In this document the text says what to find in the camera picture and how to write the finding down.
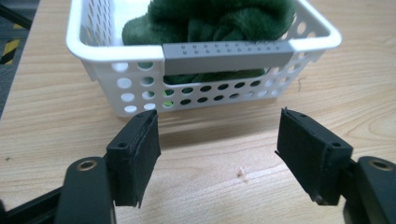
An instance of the basket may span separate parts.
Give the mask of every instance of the basket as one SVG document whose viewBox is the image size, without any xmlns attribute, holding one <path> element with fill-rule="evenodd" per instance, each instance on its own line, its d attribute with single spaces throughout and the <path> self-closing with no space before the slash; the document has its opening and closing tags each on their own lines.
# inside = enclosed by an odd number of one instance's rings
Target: basket
<svg viewBox="0 0 396 224">
<path fill-rule="evenodd" d="M 279 96 L 309 62 L 341 43 L 339 32 L 305 0 L 296 0 L 290 29 L 277 41 L 123 46 L 128 20 L 149 0 L 73 0 L 66 44 L 97 80 L 119 117 L 223 105 Z M 163 76 L 257 69 L 260 77 L 168 85 Z"/>
</svg>

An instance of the table surface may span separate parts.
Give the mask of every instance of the table surface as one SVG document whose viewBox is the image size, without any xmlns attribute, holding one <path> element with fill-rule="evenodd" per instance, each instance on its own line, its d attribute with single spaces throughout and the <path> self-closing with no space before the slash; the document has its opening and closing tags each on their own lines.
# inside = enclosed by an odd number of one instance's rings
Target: table surface
<svg viewBox="0 0 396 224">
<path fill-rule="evenodd" d="M 396 1 L 311 4 L 340 30 L 341 46 L 276 100 L 161 114 L 163 154 L 142 208 L 117 208 L 119 223 L 342 223 L 345 200 L 312 203 L 274 153 L 285 106 L 345 139 L 354 160 L 396 162 Z M 60 187 L 73 161 L 103 156 L 128 121 L 67 50 L 69 6 L 41 0 L 0 121 L 6 209 Z"/>
</svg>

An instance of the gray basket label strip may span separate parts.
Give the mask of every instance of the gray basket label strip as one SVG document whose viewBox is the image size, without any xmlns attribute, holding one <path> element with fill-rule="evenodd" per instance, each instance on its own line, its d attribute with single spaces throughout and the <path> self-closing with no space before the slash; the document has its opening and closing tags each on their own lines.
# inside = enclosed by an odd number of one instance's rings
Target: gray basket label strip
<svg viewBox="0 0 396 224">
<path fill-rule="evenodd" d="M 293 55 L 288 41 L 163 44 L 167 76 L 278 67 Z"/>
</svg>

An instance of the metal ring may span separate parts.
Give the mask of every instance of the metal ring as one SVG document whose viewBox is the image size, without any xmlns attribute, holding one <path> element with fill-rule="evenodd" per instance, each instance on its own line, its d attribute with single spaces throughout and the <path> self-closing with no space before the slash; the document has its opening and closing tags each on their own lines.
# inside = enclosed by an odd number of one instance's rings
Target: metal ring
<svg viewBox="0 0 396 224">
<path fill-rule="evenodd" d="M 382 171 L 392 171 L 393 170 L 393 167 L 385 161 L 370 160 L 369 164 L 378 170 L 382 170 Z"/>
<path fill-rule="evenodd" d="M 98 164 L 97 161 L 90 160 L 90 161 L 82 161 L 78 166 L 77 169 L 79 171 L 89 171 L 93 167 L 95 167 Z"/>
</svg>

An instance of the green fabric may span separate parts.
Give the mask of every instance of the green fabric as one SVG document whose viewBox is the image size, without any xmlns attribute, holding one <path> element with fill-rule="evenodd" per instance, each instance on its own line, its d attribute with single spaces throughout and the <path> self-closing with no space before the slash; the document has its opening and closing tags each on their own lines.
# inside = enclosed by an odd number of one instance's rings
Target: green fabric
<svg viewBox="0 0 396 224">
<path fill-rule="evenodd" d="M 148 13 L 128 21 L 124 45 L 276 40 L 294 17 L 293 0 L 152 0 Z M 258 77 L 262 70 L 164 77 L 168 84 Z"/>
</svg>

